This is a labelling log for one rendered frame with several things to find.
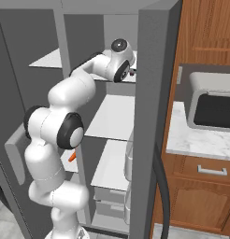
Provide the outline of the grey fridge door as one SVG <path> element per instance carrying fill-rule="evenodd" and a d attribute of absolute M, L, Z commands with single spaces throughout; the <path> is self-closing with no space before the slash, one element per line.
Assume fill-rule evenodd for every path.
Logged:
<path fill-rule="evenodd" d="M 162 153 L 182 0 L 158 0 L 138 12 L 137 83 L 129 239 L 151 239 L 154 145 Z"/>

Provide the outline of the white freezer shelf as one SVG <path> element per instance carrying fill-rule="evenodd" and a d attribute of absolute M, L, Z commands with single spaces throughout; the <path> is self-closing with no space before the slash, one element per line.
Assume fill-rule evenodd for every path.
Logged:
<path fill-rule="evenodd" d="M 30 67 L 70 68 L 68 53 L 63 49 L 55 49 L 29 64 Z"/>
<path fill-rule="evenodd" d="M 79 171 L 77 159 L 73 160 L 72 162 L 68 161 L 68 159 L 70 158 L 70 156 L 72 155 L 74 151 L 75 151 L 74 149 L 65 150 L 61 156 L 61 161 L 67 172 L 77 173 Z"/>

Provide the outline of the grey fridge drawer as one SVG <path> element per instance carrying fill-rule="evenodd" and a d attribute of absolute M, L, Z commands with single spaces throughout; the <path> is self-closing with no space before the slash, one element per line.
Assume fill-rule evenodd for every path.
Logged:
<path fill-rule="evenodd" d="M 113 218 L 123 218 L 124 208 L 122 204 L 112 204 L 105 201 L 96 202 L 96 212 L 99 215 L 109 216 Z"/>
<path fill-rule="evenodd" d="M 107 188 L 94 188 L 94 197 L 96 200 L 123 204 L 126 192 L 123 190 L 112 190 Z"/>

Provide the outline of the grey freezer door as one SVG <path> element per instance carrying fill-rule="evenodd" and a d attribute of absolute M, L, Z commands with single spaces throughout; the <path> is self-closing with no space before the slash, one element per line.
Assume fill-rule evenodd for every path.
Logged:
<path fill-rule="evenodd" d="M 5 149 L 6 141 L 22 123 L 24 107 L 0 21 L 0 184 L 25 239 L 33 239 L 20 203 L 22 193 Z"/>

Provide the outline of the grey fridge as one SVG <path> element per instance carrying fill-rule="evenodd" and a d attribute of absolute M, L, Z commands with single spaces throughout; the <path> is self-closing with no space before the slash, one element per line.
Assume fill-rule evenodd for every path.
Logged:
<path fill-rule="evenodd" d="M 52 87 L 69 77 L 71 71 L 96 53 L 111 50 L 111 43 L 122 38 L 129 42 L 137 63 L 138 12 L 158 0 L 0 0 L 0 21 L 22 98 L 24 114 L 35 106 L 48 107 Z M 55 49 L 68 53 L 70 68 L 30 67 L 29 64 Z M 126 236 L 130 224 L 123 218 L 96 212 L 95 186 L 91 185 L 97 164 L 108 140 L 86 136 L 99 106 L 107 94 L 134 96 L 136 83 L 94 80 L 95 95 L 78 109 L 84 136 L 74 148 L 79 171 L 65 171 L 65 179 L 86 187 L 89 201 L 77 212 L 81 226 L 89 231 Z M 29 198 L 33 178 L 25 163 L 25 182 L 20 186 L 22 212 L 33 239 L 45 239 L 53 228 L 51 208 Z"/>

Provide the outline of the white door bins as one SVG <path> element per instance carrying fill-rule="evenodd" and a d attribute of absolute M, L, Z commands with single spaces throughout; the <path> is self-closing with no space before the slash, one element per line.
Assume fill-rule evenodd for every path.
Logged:
<path fill-rule="evenodd" d="M 130 224 L 133 141 L 134 141 L 134 133 L 131 133 L 126 145 L 125 163 L 123 169 L 125 179 L 128 181 L 127 191 L 124 196 L 124 221 L 126 224 Z"/>

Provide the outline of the wooden drawer front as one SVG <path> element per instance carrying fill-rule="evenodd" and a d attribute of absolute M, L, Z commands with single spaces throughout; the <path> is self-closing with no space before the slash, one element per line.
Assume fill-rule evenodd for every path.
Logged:
<path fill-rule="evenodd" d="M 220 171 L 222 168 L 226 168 L 227 176 L 214 176 L 197 173 L 198 164 L 200 164 L 203 168 L 212 170 Z M 230 161 L 177 155 L 175 158 L 173 173 L 176 176 L 230 184 Z"/>

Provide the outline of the grey microwave oven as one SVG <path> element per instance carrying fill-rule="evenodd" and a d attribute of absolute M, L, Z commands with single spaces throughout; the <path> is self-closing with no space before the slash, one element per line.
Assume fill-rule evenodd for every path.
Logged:
<path fill-rule="evenodd" d="M 230 74 L 192 72 L 184 108 L 189 127 L 230 132 Z"/>

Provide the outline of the grey door bin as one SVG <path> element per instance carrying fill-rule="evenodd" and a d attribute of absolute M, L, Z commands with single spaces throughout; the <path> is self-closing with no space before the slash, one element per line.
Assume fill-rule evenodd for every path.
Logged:
<path fill-rule="evenodd" d="M 22 124 L 5 143 L 5 150 L 20 186 L 25 182 L 24 151 L 27 145 L 28 139 Z"/>

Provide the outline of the wooden cupboard door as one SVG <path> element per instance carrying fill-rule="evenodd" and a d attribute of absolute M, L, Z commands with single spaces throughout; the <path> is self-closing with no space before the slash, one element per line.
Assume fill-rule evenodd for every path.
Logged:
<path fill-rule="evenodd" d="M 170 224 L 230 236 L 230 186 L 169 176 Z"/>

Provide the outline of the white wall socket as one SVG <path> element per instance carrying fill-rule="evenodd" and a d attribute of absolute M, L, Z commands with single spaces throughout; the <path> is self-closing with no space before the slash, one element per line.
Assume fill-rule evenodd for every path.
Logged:
<path fill-rule="evenodd" d="M 182 76 L 182 66 L 179 66 L 178 68 L 178 74 L 177 74 L 177 84 L 179 85 L 181 83 L 181 76 Z"/>

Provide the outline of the wooden wall cupboard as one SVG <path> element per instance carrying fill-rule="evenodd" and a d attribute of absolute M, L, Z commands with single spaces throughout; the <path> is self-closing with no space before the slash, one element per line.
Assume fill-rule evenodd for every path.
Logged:
<path fill-rule="evenodd" d="M 179 62 L 230 65 L 230 0 L 183 0 Z"/>

